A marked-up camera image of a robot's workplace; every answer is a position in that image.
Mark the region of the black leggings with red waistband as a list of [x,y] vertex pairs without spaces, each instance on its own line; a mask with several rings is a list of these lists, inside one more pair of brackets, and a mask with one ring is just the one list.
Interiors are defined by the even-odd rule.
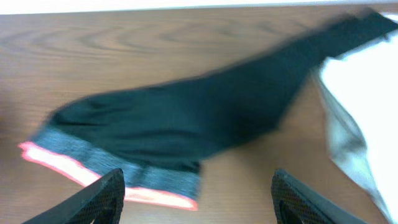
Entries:
[[377,12],[213,73],[87,96],[55,110],[24,159],[87,186],[113,169],[125,199],[197,209],[201,162],[275,129],[310,70],[397,29]]

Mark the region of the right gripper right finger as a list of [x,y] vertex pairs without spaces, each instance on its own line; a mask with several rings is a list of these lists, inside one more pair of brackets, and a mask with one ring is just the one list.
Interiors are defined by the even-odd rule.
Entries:
[[366,224],[283,169],[274,172],[271,195],[278,224]]

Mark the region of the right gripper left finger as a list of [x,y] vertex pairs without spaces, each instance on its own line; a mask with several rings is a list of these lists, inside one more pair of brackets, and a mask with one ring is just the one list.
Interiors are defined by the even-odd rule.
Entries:
[[114,169],[24,224],[118,224],[124,196],[123,171]]

